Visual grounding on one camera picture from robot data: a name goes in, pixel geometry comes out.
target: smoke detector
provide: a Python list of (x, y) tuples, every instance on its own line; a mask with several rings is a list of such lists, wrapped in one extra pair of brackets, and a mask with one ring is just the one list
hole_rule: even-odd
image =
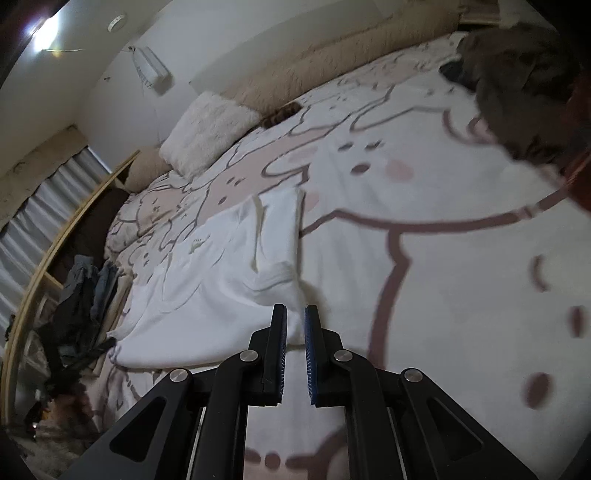
[(116, 32), (117, 30), (123, 28), (126, 23), (127, 14), (117, 15), (113, 20), (111, 20), (111, 23), (107, 27), (107, 30), (110, 32)]

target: ceiling light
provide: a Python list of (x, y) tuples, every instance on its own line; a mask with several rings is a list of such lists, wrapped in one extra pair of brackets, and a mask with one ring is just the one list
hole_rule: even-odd
[(51, 47), (51, 44), (56, 39), (58, 26), (57, 15), (43, 22), (41, 28), (33, 35), (33, 47), (35, 51), (41, 51)]
[(127, 14), (117, 15), (111, 23), (107, 26), (107, 30), (110, 32), (116, 32), (127, 23)]

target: wooden bed frame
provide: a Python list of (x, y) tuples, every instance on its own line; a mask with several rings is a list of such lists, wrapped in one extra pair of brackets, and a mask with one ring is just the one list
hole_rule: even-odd
[(4, 350), (2, 378), (0, 379), (0, 424), (7, 425), (11, 422), (14, 413), (18, 368), (21, 363), (29, 331), (37, 316), (37, 311), (40, 309), (40, 304), (48, 295), (54, 298), (58, 297), (59, 292), (63, 288), (62, 284), (48, 273), (53, 259), (68, 240), (76, 225), (84, 218), (99, 196), (106, 189), (113, 186), (122, 187), (119, 176), (133, 163), (138, 154), (139, 150), (136, 150), (133, 155), (104, 179), (86, 201), (78, 207), (70, 221), (64, 225), (61, 232), (47, 249), (41, 263), (39, 263), (35, 273), (31, 277), (31, 281), (16, 313), (14, 323), (12, 324), (11, 335)]

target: white curtain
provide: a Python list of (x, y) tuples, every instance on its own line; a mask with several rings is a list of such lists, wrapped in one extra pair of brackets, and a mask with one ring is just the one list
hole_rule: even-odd
[(85, 148), (43, 181), (0, 232), (0, 357), (4, 332), (46, 250), (108, 175)]

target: metal screw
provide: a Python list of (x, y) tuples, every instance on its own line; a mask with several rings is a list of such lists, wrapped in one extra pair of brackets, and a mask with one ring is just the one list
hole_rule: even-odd
[(335, 352), (335, 360), (337, 362), (348, 362), (351, 359), (353, 359), (353, 354), (348, 350), (337, 350)]
[(243, 362), (254, 362), (258, 358), (258, 353), (254, 350), (244, 350), (240, 353), (240, 360)]
[(404, 378), (406, 378), (409, 382), (418, 383), (423, 379), (423, 374), (416, 368), (409, 368), (404, 372)]
[(172, 380), (173, 382), (182, 382), (189, 376), (189, 374), (186, 370), (182, 368), (177, 368), (176, 370), (171, 371), (169, 376), (170, 380)]

